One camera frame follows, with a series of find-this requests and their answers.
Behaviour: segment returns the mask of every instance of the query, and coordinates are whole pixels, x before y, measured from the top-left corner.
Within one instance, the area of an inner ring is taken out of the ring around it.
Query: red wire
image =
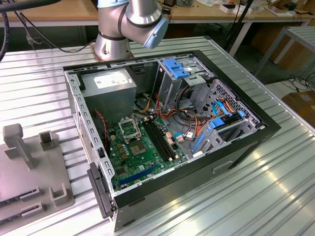
[[[97,110],[94,110],[96,112],[96,114],[99,115],[99,117],[102,119],[103,121],[103,125],[104,125],[104,131],[105,131],[105,149],[107,149],[107,130],[106,130],[106,123],[105,123],[105,119],[104,117],[101,115],[101,113],[99,113]]]

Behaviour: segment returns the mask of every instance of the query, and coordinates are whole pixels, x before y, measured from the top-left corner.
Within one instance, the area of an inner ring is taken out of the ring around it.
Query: aluminum table
[[[284,27],[279,33],[278,37],[275,39],[275,41],[271,44],[266,54],[260,60],[257,69],[254,72],[255,76],[257,76],[259,72],[263,69],[264,65],[266,64],[270,56],[273,54],[277,46],[282,42],[285,36],[289,36],[291,39],[284,47],[284,49],[281,51],[278,57],[282,58],[295,41],[302,44],[304,47],[315,53],[315,26]],[[279,59],[276,59],[274,63],[277,64],[279,61],[280,61]],[[306,69],[305,74],[311,71],[314,66],[315,64],[311,64],[311,66],[309,66],[309,68]]]
[[[168,39],[154,50],[134,43],[131,49],[136,57],[203,51],[282,129],[238,167],[115,235],[314,235],[315,130],[212,40]],[[114,235],[87,177],[62,70],[94,61],[86,48],[75,55],[55,49],[8,53],[0,63],[0,126],[19,122],[25,137],[55,131],[75,196],[72,207],[7,235]]]

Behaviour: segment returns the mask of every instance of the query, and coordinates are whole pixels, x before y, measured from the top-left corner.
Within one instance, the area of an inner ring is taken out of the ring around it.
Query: cardboard box
[[[315,91],[289,93],[282,101],[315,128]]]

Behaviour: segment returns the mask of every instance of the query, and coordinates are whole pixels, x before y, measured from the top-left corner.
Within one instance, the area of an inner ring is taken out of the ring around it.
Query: label
[[[187,136],[188,138],[192,138],[192,135],[193,135],[193,133],[188,132],[186,136]]]
[[[202,154],[202,151],[196,152],[194,155],[192,155],[193,157],[197,157],[200,156]]]
[[[94,78],[94,82],[96,83],[96,86],[99,89],[129,83],[127,78],[122,72],[117,72],[110,75],[97,76]]]
[[[306,101],[306,102],[312,100],[312,98],[311,98],[310,96],[308,96],[308,95],[300,95],[300,96],[301,96],[301,97],[303,98],[303,100]]]

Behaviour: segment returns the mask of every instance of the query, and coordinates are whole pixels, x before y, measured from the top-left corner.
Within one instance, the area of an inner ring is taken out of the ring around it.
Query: desk leg
[[[307,26],[311,20],[307,20],[301,24],[301,26]],[[277,58],[274,61],[274,64],[278,64],[279,61],[284,57],[286,52],[289,50],[289,48],[293,45],[294,40],[290,39],[290,41],[286,44],[286,46],[282,49],[282,51],[279,53]]]
[[[235,42],[234,42],[234,44],[233,44],[231,50],[229,51],[229,54],[230,54],[232,57],[235,55],[237,49],[240,47],[240,45],[241,45],[241,43],[242,43],[242,41],[243,41],[245,35],[247,34],[247,31],[250,29],[251,25],[252,25],[251,22],[246,22],[246,23],[243,25],[243,27],[242,27],[240,33],[238,34],[238,36],[237,36],[237,38],[236,38],[236,40],[235,40]]]
[[[277,48],[277,46],[279,45],[279,43],[283,40],[284,35],[285,35],[285,31],[286,28],[283,28],[280,32],[280,34],[278,35],[278,37],[276,38],[276,40],[271,44],[270,48],[268,49],[268,51],[266,52],[266,54],[262,57],[262,59],[260,60],[256,71],[254,71],[253,75],[255,77],[257,77],[257,75],[259,74],[259,72],[262,70],[262,68],[264,67],[264,65],[266,64],[266,62],[268,61],[269,57],[272,55],[272,53],[274,52],[274,50]]]

